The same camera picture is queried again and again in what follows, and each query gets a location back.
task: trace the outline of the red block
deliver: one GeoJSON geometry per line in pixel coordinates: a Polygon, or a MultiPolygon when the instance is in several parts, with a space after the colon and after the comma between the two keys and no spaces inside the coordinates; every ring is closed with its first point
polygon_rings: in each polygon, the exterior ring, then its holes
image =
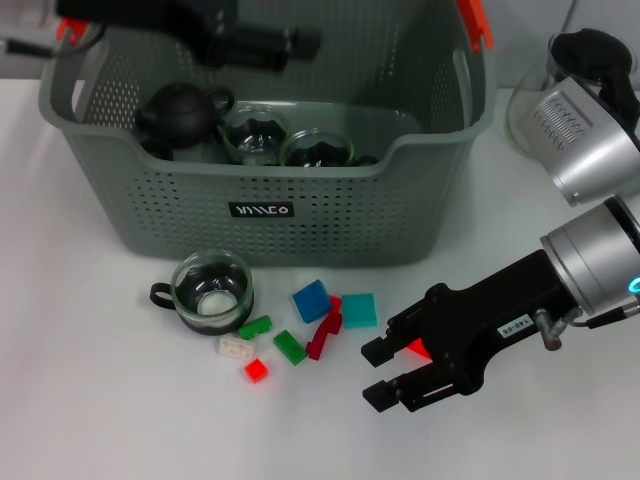
{"type": "Polygon", "coordinates": [[[269,374],[267,367],[265,367],[264,363],[257,358],[244,367],[244,371],[247,372],[247,375],[249,375],[249,378],[251,378],[253,383],[258,383],[269,374]]]}
{"type": "Polygon", "coordinates": [[[431,355],[429,355],[429,352],[427,352],[427,350],[424,348],[424,345],[422,345],[422,340],[417,339],[411,342],[407,346],[407,348],[412,352],[416,352],[418,355],[422,355],[427,360],[431,360],[431,355]]]}
{"type": "Polygon", "coordinates": [[[322,321],[316,333],[313,335],[313,340],[307,343],[305,350],[311,360],[318,361],[320,359],[320,354],[324,348],[324,342],[327,340],[327,336],[329,336],[329,334],[337,335],[341,326],[342,315],[335,312],[327,315],[327,318],[322,321]]]}
{"type": "Polygon", "coordinates": [[[342,299],[340,297],[329,295],[329,301],[331,302],[331,311],[329,313],[340,313],[340,307],[342,307],[342,299]]]}

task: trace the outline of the glass cup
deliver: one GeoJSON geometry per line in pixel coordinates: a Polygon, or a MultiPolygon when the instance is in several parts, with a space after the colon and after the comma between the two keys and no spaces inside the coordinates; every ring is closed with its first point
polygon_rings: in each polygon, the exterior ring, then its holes
{"type": "Polygon", "coordinates": [[[280,151],[280,165],[287,167],[344,167],[353,161],[348,138],[317,128],[292,135],[280,151]]]}
{"type": "Polygon", "coordinates": [[[176,310],[191,330],[224,335],[237,330],[253,309],[251,270],[233,252],[205,250],[178,265],[171,284],[153,285],[149,296],[159,307],[176,310]]]}
{"type": "Polygon", "coordinates": [[[223,141],[231,163],[267,166],[278,165],[280,147],[288,136],[284,118],[268,107],[251,106],[229,120],[223,141]]]}

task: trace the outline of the teapot lid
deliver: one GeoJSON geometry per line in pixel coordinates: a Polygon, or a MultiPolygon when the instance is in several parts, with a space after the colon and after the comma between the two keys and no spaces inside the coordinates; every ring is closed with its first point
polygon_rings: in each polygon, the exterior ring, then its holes
{"type": "Polygon", "coordinates": [[[156,93],[152,104],[158,112],[181,115],[202,108],[204,101],[202,91],[195,85],[175,82],[156,93]]]}

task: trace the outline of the teal block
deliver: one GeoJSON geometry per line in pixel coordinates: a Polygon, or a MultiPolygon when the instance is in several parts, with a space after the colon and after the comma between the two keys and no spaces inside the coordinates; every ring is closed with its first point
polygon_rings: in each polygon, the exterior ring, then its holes
{"type": "Polygon", "coordinates": [[[342,324],[345,328],[375,327],[378,325],[373,293],[343,295],[342,324]]]}

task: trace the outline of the red curved block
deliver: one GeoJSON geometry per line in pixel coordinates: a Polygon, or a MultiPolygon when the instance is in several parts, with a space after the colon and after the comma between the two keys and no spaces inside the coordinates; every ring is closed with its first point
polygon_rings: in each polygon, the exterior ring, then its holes
{"type": "Polygon", "coordinates": [[[313,340],[307,343],[306,351],[310,359],[316,361],[320,359],[320,354],[324,348],[324,342],[327,340],[327,336],[329,334],[337,335],[341,326],[342,315],[339,313],[332,312],[322,321],[316,333],[313,335],[313,340]]]}

